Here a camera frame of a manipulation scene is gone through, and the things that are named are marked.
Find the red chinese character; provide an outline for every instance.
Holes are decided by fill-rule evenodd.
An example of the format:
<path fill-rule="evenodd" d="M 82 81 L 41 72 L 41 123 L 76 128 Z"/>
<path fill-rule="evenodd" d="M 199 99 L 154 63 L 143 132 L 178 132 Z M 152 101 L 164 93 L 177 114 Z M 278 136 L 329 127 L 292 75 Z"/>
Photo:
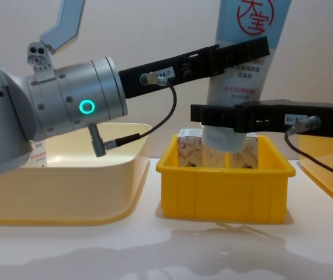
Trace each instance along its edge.
<path fill-rule="evenodd" d="M 274 14 L 272 0 L 242 0 L 238 7 L 237 19 L 244 33 L 256 36 L 272 25 Z"/>

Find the metal bracket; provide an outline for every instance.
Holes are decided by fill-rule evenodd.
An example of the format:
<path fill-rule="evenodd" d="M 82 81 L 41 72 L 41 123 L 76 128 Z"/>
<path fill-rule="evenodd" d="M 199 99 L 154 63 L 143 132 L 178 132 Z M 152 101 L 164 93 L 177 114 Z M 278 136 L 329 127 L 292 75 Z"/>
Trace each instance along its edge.
<path fill-rule="evenodd" d="M 292 102 L 290 100 L 252 101 L 220 107 L 191 105 L 190 120 L 202 125 L 232 128 L 235 132 L 286 132 L 292 125 L 287 116 L 318 116 L 321 126 L 302 134 L 333 137 L 333 103 Z"/>
<path fill-rule="evenodd" d="M 56 24 L 40 36 L 52 55 L 78 35 L 84 5 L 85 0 L 61 0 Z"/>
<path fill-rule="evenodd" d="M 159 90 L 157 85 L 144 86 L 142 74 L 162 75 L 171 85 L 190 82 L 222 74 L 225 69 L 269 55 L 268 39 L 261 37 L 220 48 L 202 48 L 176 57 L 155 61 L 119 72 L 126 98 L 133 98 Z"/>
<path fill-rule="evenodd" d="M 36 76 L 35 84 L 56 79 L 47 48 L 41 42 L 32 42 L 28 46 L 27 63 L 33 67 Z"/>

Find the white table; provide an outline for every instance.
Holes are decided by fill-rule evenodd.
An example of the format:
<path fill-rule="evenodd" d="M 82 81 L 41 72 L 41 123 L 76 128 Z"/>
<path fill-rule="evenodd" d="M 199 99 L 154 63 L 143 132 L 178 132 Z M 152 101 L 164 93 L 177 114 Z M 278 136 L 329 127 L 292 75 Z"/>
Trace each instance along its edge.
<path fill-rule="evenodd" d="M 151 160 L 136 210 L 98 227 L 0 227 L 0 280 L 333 280 L 333 200 L 296 165 L 286 225 L 159 218 Z"/>

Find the green led ring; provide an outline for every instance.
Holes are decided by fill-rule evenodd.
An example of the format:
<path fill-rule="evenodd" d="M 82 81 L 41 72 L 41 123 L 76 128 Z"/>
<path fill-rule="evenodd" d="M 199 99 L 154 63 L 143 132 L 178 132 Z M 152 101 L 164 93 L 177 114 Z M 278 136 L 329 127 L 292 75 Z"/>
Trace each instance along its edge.
<path fill-rule="evenodd" d="M 86 111 L 84 109 L 84 105 L 86 105 L 86 104 L 90 104 L 91 105 L 91 110 Z M 81 103 L 79 104 L 79 110 L 81 111 L 82 114 L 85 114 L 85 115 L 91 114 L 95 110 L 95 104 L 94 104 L 93 101 L 91 101 L 89 99 L 85 99 L 85 100 L 81 101 Z"/>

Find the label sticker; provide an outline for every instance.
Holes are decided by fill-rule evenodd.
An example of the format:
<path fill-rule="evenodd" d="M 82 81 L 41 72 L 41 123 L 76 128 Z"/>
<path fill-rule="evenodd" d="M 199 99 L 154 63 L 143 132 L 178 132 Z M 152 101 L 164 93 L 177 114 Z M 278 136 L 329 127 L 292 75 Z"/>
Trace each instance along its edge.
<path fill-rule="evenodd" d="M 154 73 L 156 73 L 159 77 L 163 77 L 165 79 L 176 77 L 175 74 L 174 74 L 173 67 L 168 67 L 168 68 L 165 68 L 165 69 L 161 69 L 159 71 L 155 71 Z"/>
<path fill-rule="evenodd" d="M 307 115 L 285 114 L 285 124 L 294 125 L 297 121 L 303 121 L 307 118 Z"/>
<path fill-rule="evenodd" d="M 34 142 L 31 141 L 33 151 L 29 156 L 27 162 L 23 165 L 24 167 L 46 167 L 47 166 L 47 155 L 46 155 L 46 144 L 44 141 Z"/>

